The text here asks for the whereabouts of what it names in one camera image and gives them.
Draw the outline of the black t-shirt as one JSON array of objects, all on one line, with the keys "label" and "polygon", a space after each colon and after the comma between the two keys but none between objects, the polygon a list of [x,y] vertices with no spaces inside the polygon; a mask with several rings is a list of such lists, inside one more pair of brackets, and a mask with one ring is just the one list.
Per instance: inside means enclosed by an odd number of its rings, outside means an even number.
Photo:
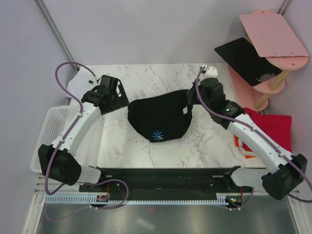
[{"label": "black t-shirt", "polygon": [[128,106],[130,125],[152,143],[183,137],[193,118],[193,106],[188,103],[186,93],[177,90],[132,101]]}]

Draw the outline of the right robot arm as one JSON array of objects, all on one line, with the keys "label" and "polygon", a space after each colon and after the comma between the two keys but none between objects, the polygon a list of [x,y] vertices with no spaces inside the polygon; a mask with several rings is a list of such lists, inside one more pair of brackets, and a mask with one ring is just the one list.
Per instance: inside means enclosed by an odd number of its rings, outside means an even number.
[{"label": "right robot arm", "polygon": [[263,132],[236,102],[226,99],[217,78],[196,78],[187,91],[187,98],[190,104],[203,106],[215,123],[246,142],[265,165],[264,169],[231,168],[230,175],[223,179],[227,191],[252,187],[263,189],[272,198],[282,200],[291,196],[303,181],[308,186],[312,185],[305,175],[307,159],[302,154],[294,156],[285,150]]}]

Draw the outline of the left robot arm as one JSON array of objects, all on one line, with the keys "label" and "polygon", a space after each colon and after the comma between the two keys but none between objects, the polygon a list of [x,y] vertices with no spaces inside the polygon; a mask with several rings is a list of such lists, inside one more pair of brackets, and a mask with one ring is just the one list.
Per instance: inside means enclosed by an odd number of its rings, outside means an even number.
[{"label": "left robot arm", "polygon": [[128,105],[120,79],[103,75],[99,85],[83,95],[69,126],[52,143],[39,147],[40,167],[46,179],[70,186],[90,183],[97,192],[105,190],[107,180],[101,176],[100,169],[80,165],[75,156],[83,138],[101,116]]}]

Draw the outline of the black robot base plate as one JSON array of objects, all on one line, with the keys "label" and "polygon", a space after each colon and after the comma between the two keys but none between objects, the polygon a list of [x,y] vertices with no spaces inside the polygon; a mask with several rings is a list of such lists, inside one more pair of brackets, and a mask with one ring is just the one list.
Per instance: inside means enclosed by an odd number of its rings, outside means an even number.
[{"label": "black robot base plate", "polygon": [[113,198],[187,199],[215,198],[217,193],[250,193],[230,181],[228,168],[106,168],[101,169],[100,185],[81,185],[80,192],[108,192]]}]

